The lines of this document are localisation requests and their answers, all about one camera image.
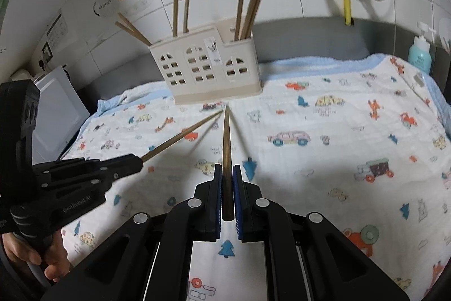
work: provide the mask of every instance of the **soap bottle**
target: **soap bottle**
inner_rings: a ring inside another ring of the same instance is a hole
[[[409,63],[417,67],[424,73],[429,74],[431,71],[432,57],[429,53],[430,44],[425,38],[425,34],[431,31],[432,34],[436,33],[436,30],[429,27],[423,22],[418,22],[418,28],[421,31],[420,36],[416,36],[414,44],[409,49]]]

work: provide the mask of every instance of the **car print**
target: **car print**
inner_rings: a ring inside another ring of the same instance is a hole
[[[291,132],[282,132],[274,136],[269,136],[268,141],[272,142],[276,147],[284,144],[297,143],[300,146],[306,146],[310,142],[310,136],[302,130],[294,130]]]

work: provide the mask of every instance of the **wooden chopstick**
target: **wooden chopstick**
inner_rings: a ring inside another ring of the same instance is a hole
[[[185,0],[185,12],[183,14],[183,33],[188,33],[188,10],[189,10],[189,0]]]
[[[212,114],[210,116],[207,116],[205,119],[202,119],[198,123],[195,123],[194,125],[191,125],[189,128],[185,129],[183,132],[177,134],[176,136],[172,137],[171,139],[168,139],[166,142],[160,144],[157,148],[155,148],[153,151],[150,151],[146,153],[144,156],[141,157],[141,160],[143,162],[148,161],[155,155],[159,154],[160,152],[164,151],[166,148],[172,146],[174,143],[178,142],[180,139],[185,137],[186,135],[190,134],[192,131],[196,130],[200,126],[204,125],[207,121],[213,119],[215,116],[218,116],[222,114],[223,110],[220,110],[216,112],[215,114]]]
[[[261,0],[257,0],[256,3],[255,3],[254,10],[252,11],[251,22],[250,22],[249,27],[247,29],[247,33],[246,33],[246,37],[245,37],[246,39],[251,37],[253,24],[254,24],[254,21],[255,21],[255,17],[257,15],[258,8],[260,7],[260,2],[261,2]]]
[[[172,36],[177,37],[177,27],[179,20],[179,0],[174,0],[174,11],[172,12]]]
[[[121,12],[118,13],[120,19],[125,22],[127,24],[127,26],[132,29],[136,36],[143,41],[143,43],[145,43],[147,46],[151,46],[152,43],[133,25],[133,23],[131,23],[127,17],[125,17]]]
[[[224,132],[222,135],[222,219],[235,219],[232,186],[232,150],[230,142],[230,109],[227,105],[224,114]]]
[[[237,41],[240,38],[241,14],[243,13],[243,1],[244,0],[238,0],[238,10],[236,11],[234,41]]]
[[[247,29],[250,27],[252,12],[255,8],[256,1],[257,0],[249,0],[249,5],[247,6],[246,18],[244,19],[244,25],[243,25],[243,29],[241,31],[240,40],[243,40],[246,38]]]

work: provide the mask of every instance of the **human hand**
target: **human hand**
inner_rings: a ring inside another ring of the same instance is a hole
[[[6,256],[13,266],[22,274],[32,278],[33,275],[26,262],[40,265],[42,259],[39,253],[29,244],[14,236],[13,233],[3,234],[3,246]],[[67,259],[67,251],[63,246],[63,237],[60,231],[53,234],[52,244],[44,254],[44,262],[48,264],[44,274],[54,282],[58,282],[69,272],[71,265]]]

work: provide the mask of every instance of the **white appliance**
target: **white appliance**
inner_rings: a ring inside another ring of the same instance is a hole
[[[89,117],[61,66],[35,80],[35,84],[41,96],[33,132],[33,164],[57,160]]]

